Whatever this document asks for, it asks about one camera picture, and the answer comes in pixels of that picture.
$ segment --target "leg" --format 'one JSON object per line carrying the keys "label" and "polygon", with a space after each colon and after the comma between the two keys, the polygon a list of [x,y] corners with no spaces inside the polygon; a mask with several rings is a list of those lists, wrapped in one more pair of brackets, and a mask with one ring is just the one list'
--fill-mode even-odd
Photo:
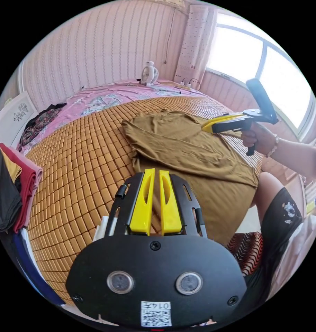
{"label": "leg", "polygon": [[261,225],[271,202],[283,188],[284,186],[282,183],[272,174],[263,172],[259,175],[258,188],[251,205],[257,206],[259,222]]}
{"label": "leg", "polygon": [[269,295],[271,281],[288,241],[302,223],[296,203],[281,182],[269,173],[261,173],[254,201],[258,209],[263,237],[261,262],[245,277],[247,291],[235,311],[238,318],[263,304]]}

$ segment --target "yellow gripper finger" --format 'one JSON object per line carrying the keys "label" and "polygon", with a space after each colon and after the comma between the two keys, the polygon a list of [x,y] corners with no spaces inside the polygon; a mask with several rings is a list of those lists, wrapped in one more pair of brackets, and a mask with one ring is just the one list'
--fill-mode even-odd
{"label": "yellow gripper finger", "polygon": [[228,121],[228,120],[232,120],[232,119],[239,118],[239,117],[244,117],[244,114],[235,113],[235,114],[230,114],[230,115],[224,115],[221,117],[216,117],[214,119],[210,119],[210,120],[206,121],[204,124],[202,124],[201,128],[202,128],[202,131],[212,132],[212,125],[222,122],[222,121]]}
{"label": "yellow gripper finger", "polygon": [[145,233],[150,236],[154,174],[154,168],[146,169],[144,172],[133,216],[130,221],[130,229],[134,233]]}
{"label": "yellow gripper finger", "polygon": [[161,234],[179,233],[182,229],[179,209],[167,170],[159,171]]}

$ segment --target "white curtain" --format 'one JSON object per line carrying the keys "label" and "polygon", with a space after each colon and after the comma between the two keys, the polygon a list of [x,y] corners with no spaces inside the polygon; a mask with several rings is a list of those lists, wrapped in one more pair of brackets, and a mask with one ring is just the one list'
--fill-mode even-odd
{"label": "white curtain", "polygon": [[[217,24],[217,9],[210,5],[190,5],[189,18],[183,39],[181,54],[174,81],[186,83],[191,79],[202,81],[209,59],[214,29]],[[192,81],[191,86],[199,84]]]}

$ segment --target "window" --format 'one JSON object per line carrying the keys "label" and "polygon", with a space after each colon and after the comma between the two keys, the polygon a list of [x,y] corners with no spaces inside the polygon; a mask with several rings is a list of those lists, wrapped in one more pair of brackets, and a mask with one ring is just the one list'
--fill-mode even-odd
{"label": "window", "polygon": [[263,42],[242,32],[216,28],[214,49],[207,67],[245,83],[255,77],[261,60]]}
{"label": "window", "polygon": [[259,78],[281,117],[300,135],[313,104],[311,88],[289,55],[263,30],[219,13],[207,69],[241,85]]}
{"label": "window", "polygon": [[311,88],[301,72],[268,47],[260,81],[271,101],[298,128],[307,112]]}

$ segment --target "floral bedsheet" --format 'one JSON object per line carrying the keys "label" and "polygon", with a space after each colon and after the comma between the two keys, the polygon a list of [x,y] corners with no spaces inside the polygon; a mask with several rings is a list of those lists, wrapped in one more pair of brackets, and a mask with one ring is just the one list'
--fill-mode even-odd
{"label": "floral bedsheet", "polygon": [[48,124],[29,144],[22,148],[26,155],[32,147],[48,135],[66,124],[91,113],[136,100],[144,100],[167,96],[205,96],[195,90],[180,89],[171,81],[160,80],[159,83],[148,87],[137,81],[123,81],[104,86],[85,89],[67,99],[67,105],[61,110],[57,118]]}

